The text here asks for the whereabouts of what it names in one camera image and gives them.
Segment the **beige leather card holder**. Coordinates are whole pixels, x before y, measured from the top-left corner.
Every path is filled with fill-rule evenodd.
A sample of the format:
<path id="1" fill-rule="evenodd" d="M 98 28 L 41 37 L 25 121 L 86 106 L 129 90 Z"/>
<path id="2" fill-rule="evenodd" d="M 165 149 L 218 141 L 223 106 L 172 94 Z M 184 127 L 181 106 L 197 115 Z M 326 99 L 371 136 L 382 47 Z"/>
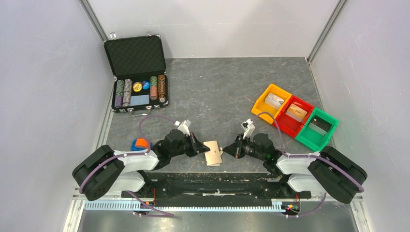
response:
<path id="1" fill-rule="evenodd" d="M 218 146 L 218 142 L 214 141 L 206 141 L 204 145 L 207 146 L 210 150 L 205 152 L 205 160 L 207 166 L 220 166 L 222 163 L 221 155 L 222 151 Z"/>

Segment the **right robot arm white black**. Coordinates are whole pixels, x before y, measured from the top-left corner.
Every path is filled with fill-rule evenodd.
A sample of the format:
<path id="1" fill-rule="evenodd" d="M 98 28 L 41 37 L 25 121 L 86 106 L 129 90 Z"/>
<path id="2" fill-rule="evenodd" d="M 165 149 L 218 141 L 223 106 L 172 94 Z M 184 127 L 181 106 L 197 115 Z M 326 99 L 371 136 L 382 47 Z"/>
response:
<path id="1" fill-rule="evenodd" d="M 282 153 L 264 133 L 256 134 L 253 139 L 240 134 L 223 152 L 236 159 L 249 156 L 263 161 L 268 172 L 285 178 L 279 184 L 279 191 L 285 197 L 316 191 L 349 204 L 357 193 L 364 192 L 363 183 L 368 178 L 362 167 L 332 146 L 313 153 Z"/>

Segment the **card deck in yellow bin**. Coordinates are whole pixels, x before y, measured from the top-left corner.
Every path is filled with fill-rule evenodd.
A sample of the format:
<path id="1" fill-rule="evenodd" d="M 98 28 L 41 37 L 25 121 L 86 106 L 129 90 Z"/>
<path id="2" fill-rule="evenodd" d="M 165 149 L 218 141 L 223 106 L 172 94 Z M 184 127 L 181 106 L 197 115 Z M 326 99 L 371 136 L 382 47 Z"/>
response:
<path id="1" fill-rule="evenodd" d="M 265 104 L 267 104 L 268 106 L 270 106 L 270 107 L 272 107 L 276 110 L 279 110 L 280 107 L 284 104 L 284 102 L 285 102 L 284 99 L 282 99 L 281 97 L 279 97 L 279 96 L 277 96 L 273 93 L 269 93 L 266 96 L 265 100 L 264 100 Z"/>

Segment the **card deck in red bin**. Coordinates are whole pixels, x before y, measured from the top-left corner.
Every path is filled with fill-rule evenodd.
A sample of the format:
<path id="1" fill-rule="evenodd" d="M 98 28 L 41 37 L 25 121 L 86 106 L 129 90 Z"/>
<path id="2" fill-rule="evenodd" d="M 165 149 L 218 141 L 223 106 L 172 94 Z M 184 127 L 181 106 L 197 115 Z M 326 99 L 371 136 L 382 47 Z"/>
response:
<path id="1" fill-rule="evenodd" d="M 299 104 L 292 103 L 288 107 L 286 115 L 298 122 L 302 122 L 302 120 L 307 115 L 307 111 L 302 109 Z"/>

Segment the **blue playing card deck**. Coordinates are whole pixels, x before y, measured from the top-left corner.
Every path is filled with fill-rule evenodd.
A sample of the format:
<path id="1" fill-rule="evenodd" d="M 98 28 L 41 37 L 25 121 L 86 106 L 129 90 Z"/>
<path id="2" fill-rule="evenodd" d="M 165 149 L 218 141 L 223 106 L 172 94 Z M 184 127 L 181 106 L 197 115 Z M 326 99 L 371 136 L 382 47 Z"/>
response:
<path id="1" fill-rule="evenodd" d="M 139 106 L 149 104 L 149 95 L 131 96 L 130 106 Z"/>

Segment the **card deck in green bin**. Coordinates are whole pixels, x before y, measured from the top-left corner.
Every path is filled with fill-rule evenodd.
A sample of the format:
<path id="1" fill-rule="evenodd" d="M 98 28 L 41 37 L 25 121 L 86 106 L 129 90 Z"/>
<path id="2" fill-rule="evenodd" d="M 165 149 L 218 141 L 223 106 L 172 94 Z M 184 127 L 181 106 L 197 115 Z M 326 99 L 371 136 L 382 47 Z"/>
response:
<path id="1" fill-rule="evenodd" d="M 308 127 L 319 133 L 322 136 L 325 136 L 331 129 L 332 124 L 319 116 L 314 116 L 309 122 Z"/>

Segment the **orange blue toy block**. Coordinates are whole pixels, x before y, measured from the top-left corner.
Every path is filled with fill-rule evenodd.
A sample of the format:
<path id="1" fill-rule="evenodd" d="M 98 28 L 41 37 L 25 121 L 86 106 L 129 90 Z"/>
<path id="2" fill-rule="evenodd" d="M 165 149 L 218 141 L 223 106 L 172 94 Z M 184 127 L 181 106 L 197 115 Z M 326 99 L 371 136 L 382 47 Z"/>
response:
<path id="1" fill-rule="evenodd" d="M 138 138 L 138 139 L 133 140 L 130 150 L 131 151 L 141 151 L 141 150 L 151 148 L 151 147 L 152 147 L 152 143 L 149 140 L 144 139 L 144 138 Z"/>

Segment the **yellow plastic bin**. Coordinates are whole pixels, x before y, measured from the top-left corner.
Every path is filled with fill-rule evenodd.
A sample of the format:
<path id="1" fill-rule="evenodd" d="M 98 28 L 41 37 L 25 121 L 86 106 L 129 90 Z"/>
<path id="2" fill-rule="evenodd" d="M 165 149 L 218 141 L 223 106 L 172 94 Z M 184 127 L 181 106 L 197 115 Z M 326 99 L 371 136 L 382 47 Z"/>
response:
<path id="1" fill-rule="evenodd" d="M 285 103 L 289 101 L 291 96 L 291 93 L 274 84 L 270 84 L 263 94 L 257 99 L 251 112 L 255 115 L 258 115 L 261 112 L 268 112 L 271 116 L 268 114 L 262 114 L 259 115 L 259 117 L 267 123 L 273 125 L 273 118 L 278 116 Z"/>

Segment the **red plastic bin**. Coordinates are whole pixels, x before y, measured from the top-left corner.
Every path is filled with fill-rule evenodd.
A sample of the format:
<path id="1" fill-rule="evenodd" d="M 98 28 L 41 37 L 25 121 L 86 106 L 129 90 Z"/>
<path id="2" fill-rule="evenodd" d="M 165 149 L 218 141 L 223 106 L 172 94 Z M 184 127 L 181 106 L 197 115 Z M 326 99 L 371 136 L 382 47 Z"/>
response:
<path id="1" fill-rule="evenodd" d="M 315 107 L 306 101 L 291 95 L 275 117 L 279 129 L 295 138 L 303 128 Z"/>

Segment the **green orange chip stack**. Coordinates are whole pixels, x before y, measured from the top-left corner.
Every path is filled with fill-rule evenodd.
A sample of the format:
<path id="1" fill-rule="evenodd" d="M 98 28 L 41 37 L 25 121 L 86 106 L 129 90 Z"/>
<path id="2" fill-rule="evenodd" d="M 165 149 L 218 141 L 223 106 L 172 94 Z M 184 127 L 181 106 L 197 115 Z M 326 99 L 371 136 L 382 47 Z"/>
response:
<path id="1" fill-rule="evenodd" d="M 150 99 L 153 101 L 158 99 L 158 78 L 156 76 L 150 78 Z"/>

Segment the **black poker chip case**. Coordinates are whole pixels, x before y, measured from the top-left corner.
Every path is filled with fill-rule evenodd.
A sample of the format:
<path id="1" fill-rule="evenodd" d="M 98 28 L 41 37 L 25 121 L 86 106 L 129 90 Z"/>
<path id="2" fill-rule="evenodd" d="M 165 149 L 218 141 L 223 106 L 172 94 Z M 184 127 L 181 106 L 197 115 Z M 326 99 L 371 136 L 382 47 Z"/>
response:
<path id="1" fill-rule="evenodd" d="M 145 35 L 120 39 L 106 40 L 103 43 L 112 73 L 115 78 L 111 109 L 115 113 L 126 113 L 137 110 L 164 108 L 169 105 L 169 83 L 166 75 L 166 61 L 160 35 Z M 115 108 L 115 93 L 117 80 L 131 79 L 135 82 L 149 81 L 152 76 L 166 77 L 166 102 L 149 100 L 149 104 Z M 149 95 L 150 89 L 134 92 L 132 96 Z"/>

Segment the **grey purple chip stack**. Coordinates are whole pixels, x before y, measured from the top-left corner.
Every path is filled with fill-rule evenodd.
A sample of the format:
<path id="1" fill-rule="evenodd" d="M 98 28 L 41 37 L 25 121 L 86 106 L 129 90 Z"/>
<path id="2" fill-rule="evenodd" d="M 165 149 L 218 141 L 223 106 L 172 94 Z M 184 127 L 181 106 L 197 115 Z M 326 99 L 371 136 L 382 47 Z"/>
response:
<path id="1" fill-rule="evenodd" d="M 123 107 L 130 106 L 132 96 L 132 80 L 125 79 L 123 89 Z"/>

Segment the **green purple chip stack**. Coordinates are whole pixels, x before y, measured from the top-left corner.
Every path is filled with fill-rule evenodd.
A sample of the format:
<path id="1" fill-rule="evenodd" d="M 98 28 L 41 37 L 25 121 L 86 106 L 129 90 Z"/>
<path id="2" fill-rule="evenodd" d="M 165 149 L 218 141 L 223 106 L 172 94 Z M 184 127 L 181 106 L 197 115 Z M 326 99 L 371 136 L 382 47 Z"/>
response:
<path id="1" fill-rule="evenodd" d="M 120 108 L 123 105 L 124 84 L 124 80 L 117 80 L 114 104 L 115 108 Z"/>

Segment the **right aluminium frame post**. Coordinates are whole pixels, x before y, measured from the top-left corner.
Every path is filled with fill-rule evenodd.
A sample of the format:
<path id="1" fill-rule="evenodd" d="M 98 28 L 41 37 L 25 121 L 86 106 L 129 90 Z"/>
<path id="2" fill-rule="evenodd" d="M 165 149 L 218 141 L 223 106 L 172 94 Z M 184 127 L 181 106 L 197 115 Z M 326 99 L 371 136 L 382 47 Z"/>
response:
<path id="1" fill-rule="evenodd" d="M 321 46 L 325 42 L 327 36 L 331 32 L 332 28 L 334 27 L 335 23 L 337 22 L 339 16 L 341 15 L 342 11 L 344 10 L 348 0 L 338 0 L 336 6 L 334 7 L 332 13 L 330 14 L 325 26 L 323 27 L 319 37 L 317 38 L 310 54 L 307 56 L 306 61 L 308 65 L 311 65 L 315 57 L 317 56 Z"/>

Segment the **left aluminium frame post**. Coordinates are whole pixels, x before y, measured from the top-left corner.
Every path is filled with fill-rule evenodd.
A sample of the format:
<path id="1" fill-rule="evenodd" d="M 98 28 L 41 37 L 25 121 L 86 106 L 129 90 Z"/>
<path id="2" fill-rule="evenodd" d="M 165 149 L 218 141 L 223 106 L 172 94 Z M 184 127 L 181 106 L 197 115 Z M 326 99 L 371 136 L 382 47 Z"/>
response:
<path id="1" fill-rule="evenodd" d="M 96 15 L 96 13 L 94 12 L 90 2 L 88 0 L 79 0 L 81 6 L 83 7 L 83 10 L 85 11 L 87 17 L 89 18 L 92 26 L 94 27 L 95 31 L 97 32 L 97 35 L 99 36 L 99 38 L 104 42 L 106 40 L 108 40 L 108 37 L 100 23 L 100 21 L 98 20 L 98 17 Z"/>

